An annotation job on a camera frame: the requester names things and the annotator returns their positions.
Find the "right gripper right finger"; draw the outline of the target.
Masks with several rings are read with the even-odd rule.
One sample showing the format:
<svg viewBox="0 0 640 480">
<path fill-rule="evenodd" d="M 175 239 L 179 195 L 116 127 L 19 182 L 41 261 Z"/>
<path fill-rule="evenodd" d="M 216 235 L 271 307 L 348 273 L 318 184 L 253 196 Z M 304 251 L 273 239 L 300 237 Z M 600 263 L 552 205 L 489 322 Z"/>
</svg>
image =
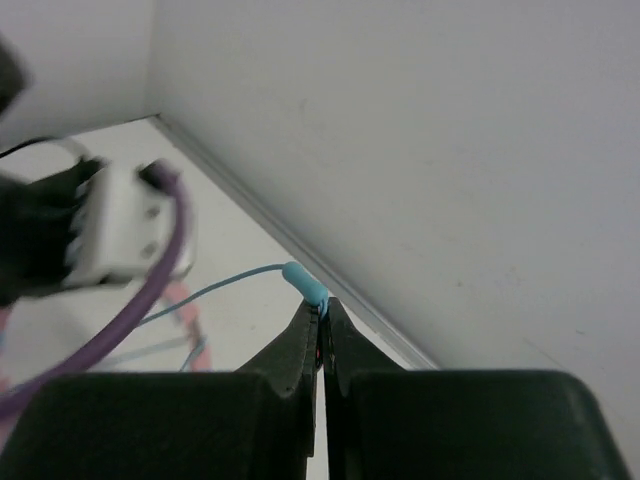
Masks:
<svg viewBox="0 0 640 480">
<path fill-rule="evenodd" d="M 333 479 L 627 479 L 599 404 L 557 370 L 407 370 L 331 299 L 324 319 Z"/>
</svg>

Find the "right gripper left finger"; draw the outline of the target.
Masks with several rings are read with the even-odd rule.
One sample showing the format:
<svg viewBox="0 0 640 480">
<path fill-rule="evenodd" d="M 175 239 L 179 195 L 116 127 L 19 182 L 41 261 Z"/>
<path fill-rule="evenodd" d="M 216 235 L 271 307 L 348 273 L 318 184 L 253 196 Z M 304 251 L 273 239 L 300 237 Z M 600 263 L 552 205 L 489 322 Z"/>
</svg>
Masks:
<svg viewBox="0 0 640 480">
<path fill-rule="evenodd" d="M 302 479 L 314 453 L 317 310 L 242 367 L 64 376 L 1 454 L 5 479 Z"/>
</svg>

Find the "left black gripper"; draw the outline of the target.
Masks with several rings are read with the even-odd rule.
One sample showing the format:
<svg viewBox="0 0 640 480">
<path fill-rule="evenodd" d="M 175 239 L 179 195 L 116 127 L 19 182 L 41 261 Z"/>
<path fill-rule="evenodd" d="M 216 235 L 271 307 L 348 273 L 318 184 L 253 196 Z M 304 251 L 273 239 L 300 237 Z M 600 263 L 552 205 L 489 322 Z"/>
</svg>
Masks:
<svg viewBox="0 0 640 480">
<path fill-rule="evenodd" d="M 26 182 L 1 174 L 1 306 L 64 289 L 71 272 L 67 247 L 77 239 L 73 216 L 85 203 L 82 188 L 102 163 L 80 156 L 69 169 Z"/>
</svg>

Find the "blue pink cat-ear headphones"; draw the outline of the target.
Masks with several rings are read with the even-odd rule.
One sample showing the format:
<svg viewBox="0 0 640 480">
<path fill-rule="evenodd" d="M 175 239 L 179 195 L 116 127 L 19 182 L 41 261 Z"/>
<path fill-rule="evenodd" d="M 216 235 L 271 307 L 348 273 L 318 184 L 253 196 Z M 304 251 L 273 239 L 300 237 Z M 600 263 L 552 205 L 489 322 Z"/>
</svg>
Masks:
<svg viewBox="0 0 640 480">
<path fill-rule="evenodd" d="M 266 276 L 272 283 L 311 302 L 324 313 L 328 291 L 295 262 L 258 267 L 191 292 L 180 281 L 170 283 L 152 311 L 114 349 L 90 366 L 95 371 L 209 371 L 206 338 L 213 316 L 198 300 L 238 282 Z M 106 308 L 91 295 L 83 312 L 71 312 L 52 300 L 22 303 L 1 312 L 1 398 L 7 400 L 26 385 L 87 346 L 110 322 Z"/>
</svg>

